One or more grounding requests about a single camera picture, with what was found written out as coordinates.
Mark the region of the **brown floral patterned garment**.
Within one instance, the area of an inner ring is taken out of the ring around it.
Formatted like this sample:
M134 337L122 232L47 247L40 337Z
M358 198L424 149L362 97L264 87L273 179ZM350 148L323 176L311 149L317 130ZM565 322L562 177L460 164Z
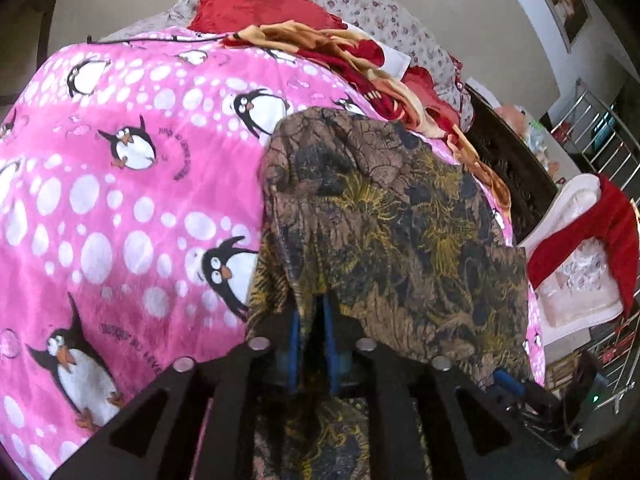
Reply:
M265 217L250 322L299 315L295 388L262 402L257 479L374 479L367 404L332 396L319 298L403 358L450 363L485 392L529 378L526 258L472 174L399 122L313 107L277 123L262 159Z

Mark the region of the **white chair with lace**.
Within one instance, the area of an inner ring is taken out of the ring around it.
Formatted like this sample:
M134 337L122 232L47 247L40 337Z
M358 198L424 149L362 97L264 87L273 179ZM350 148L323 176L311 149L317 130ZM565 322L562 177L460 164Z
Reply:
M536 228L520 243L531 257L550 235L566 228L600 200L600 181L580 174L561 188ZM620 292L600 240L581 242L536 289L541 344L548 346L623 313Z

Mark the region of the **red cloth on chair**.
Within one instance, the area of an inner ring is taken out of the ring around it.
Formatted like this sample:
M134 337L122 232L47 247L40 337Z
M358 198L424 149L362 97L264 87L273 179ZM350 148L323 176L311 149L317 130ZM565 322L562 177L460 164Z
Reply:
M638 222L630 199L607 176L598 174L600 198L568 226L551 234L533 251L528 279L537 288L584 240L600 240L616 281L626 318L634 312L639 262Z

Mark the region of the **dark carved wooden headboard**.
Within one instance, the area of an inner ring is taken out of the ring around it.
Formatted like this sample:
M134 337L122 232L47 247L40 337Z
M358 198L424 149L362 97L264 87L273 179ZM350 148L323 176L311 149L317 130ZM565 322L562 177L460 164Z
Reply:
M503 180L511 193L514 238L525 240L550 207L558 188L526 144L468 84L474 110L466 132L480 159Z

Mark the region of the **pink penguin fleece blanket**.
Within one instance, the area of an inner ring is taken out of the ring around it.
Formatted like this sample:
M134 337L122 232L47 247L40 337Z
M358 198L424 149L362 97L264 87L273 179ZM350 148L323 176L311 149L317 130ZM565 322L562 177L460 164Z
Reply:
M1 444L47 479L180 356L250 334L280 120L313 107L381 122L297 55L167 29L75 44L1 125ZM544 377L528 283L523 348Z

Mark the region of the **white paper on bed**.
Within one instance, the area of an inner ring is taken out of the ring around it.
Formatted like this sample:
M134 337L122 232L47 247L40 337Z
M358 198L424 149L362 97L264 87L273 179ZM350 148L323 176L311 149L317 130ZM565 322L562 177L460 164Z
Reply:
M411 63L411 58L409 55L395 50L392 47L386 46L386 44L383 44L382 42L374 39L367 32L356 25L347 23L346 26L350 32L356 32L356 34L361 35L366 39L372 40L382 50L383 61L376 64L376 66L378 66L380 70L398 80L401 80L402 77L405 76L405 73Z

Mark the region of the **red and gold blanket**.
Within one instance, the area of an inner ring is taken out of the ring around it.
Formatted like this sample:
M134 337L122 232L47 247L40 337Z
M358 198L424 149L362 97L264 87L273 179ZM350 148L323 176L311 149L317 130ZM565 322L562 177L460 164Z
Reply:
M297 55L342 77L383 118L430 139L445 142L457 162L488 188L504 218L511 217L511 194L494 170L480 160L458 126L457 114L435 92L422 100L404 82L382 70L383 50L367 36L344 29L313 29L287 21L250 25L224 37L229 48L258 47Z

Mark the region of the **red ruffled pillow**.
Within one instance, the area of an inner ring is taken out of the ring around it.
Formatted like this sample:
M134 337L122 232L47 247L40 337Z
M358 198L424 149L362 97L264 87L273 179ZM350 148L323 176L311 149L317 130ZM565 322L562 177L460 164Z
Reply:
M314 29L347 28L338 16L311 0L200 0L188 29L213 34L286 21Z

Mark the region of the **floral white quilt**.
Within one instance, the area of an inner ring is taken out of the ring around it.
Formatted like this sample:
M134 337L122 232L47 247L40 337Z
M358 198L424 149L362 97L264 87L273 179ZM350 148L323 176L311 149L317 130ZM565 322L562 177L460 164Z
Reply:
M459 114L461 128L472 126L472 99L462 82L462 63L435 40L432 33L396 0L311 0L324 10L409 55L414 65L428 70L437 95ZM108 40L127 39L144 32L189 25L200 0L178 0L169 10L113 32Z

